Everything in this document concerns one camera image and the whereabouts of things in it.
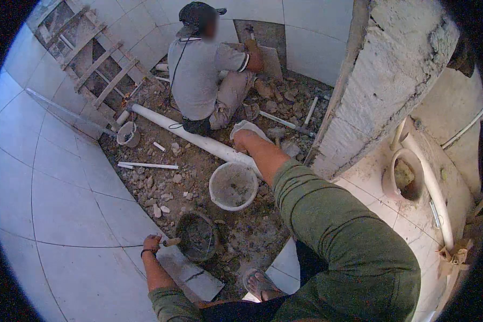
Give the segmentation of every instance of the curved pipe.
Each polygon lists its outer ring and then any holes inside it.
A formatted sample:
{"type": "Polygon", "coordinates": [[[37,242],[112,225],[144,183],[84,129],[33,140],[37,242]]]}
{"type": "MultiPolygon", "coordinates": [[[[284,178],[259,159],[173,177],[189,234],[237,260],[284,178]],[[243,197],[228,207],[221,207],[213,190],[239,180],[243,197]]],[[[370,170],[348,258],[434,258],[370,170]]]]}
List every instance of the curved pipe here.
{"type": "Polygon", "coordinates": [[[145,108],[139,104],[134,104],[132,106],[132,111],[154,122],[162,128],[172,132],[173,134],[180,136],[181,138],[187,140],[189,143],[193,143],[199,148],[204,149],[207,152],[221,158],[224,161],[247,164],[254,170],[254,172],[256,172],[258,177],[261,177],[261,173],[259,172],[259,169],[256,166],[254,159],[249,157],[248,155],[237,152],[232,147],[222,144],[217,140],[213,140],[212,138],[205,138],[196,134],[186,132],[182,126],[179,128],[170,128],[170,126],[179,123],[174,121],[173,119],[169,119],[166,116],[151,111],[148,108],[145,108]]]}
{"type": "Polygon", "coordinates": [[[440,190],[440,186],[438,185],[438,181],[436,180],[435,174],[433,173],[433,169],[427,159],[425,158],[424,154],[420,150],[419,145],[413,139],[411,133],[407,133],[405,138],[401,141],[403,147],[411,150],[413,153],[417,155],[422,164],[422,169],[424,170],[424,181],[426,184],[426,188],[431,195],[431,199],[435,205],[435,208],[438,212],[438,216],[442,218],[441,220],[441,230],[442,236],[444,237],[444,244],[448,250],[451,250],[454,246],[453,240],[453,230],[451,229],[451,220],[449,219],[449,214],[447,212],[447,207],[445,206],[445,198],[442,195],[442,190],[440,190]]]}

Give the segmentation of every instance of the mortar bucket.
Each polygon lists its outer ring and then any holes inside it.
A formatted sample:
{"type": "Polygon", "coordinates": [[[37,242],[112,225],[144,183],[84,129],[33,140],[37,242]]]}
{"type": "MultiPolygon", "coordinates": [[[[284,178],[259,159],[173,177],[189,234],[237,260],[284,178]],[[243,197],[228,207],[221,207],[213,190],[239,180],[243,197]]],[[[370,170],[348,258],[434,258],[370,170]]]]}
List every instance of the mortar bucket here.
{"type": "Polygon", "coordinates": [[[247,207],[258,193],[258,177],[246,164],[227,162],[211,176],[210,197],[224,210],[238,211],[247,207]]]}

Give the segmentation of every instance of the green sleeve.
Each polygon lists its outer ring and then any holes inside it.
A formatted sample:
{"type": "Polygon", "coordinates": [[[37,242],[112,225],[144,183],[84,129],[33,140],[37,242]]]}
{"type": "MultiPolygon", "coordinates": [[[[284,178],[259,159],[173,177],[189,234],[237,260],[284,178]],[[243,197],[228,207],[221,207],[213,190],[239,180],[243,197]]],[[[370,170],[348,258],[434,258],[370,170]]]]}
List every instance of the green sleeve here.
{"type": "Polygon", "coordinates": [[[199,309],[178,288],[160,287],[148,293],[159,322],[201,321],[199,309]]]}

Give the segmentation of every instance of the hand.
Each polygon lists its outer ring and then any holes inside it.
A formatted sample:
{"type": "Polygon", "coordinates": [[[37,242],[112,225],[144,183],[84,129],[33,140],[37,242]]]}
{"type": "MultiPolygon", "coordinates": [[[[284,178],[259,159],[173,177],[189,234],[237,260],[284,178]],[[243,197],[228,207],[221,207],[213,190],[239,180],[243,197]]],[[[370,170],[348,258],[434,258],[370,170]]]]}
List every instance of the hand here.
{"type": "Polygon", "coordinates": [[[160,249],[159,242],[161,241],[161,236],[159,235],[148,235],[143,241],[143,249],[152,249],[154,254],[160,249]]]}

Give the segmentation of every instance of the hammer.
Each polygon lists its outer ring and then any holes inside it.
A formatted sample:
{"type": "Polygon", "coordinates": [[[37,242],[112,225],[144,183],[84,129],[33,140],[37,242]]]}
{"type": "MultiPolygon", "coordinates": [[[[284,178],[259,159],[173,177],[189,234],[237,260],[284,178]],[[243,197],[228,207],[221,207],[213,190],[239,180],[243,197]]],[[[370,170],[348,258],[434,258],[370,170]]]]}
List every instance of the hammer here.
{"type": "Polygon", "coordinates": [[[276,139],[276,145],[278,148],[281,148],[280,140],[284,137],[285,134],[286,129],[284,127],[274,127],[267,130],[268,137],[276,139]]]}

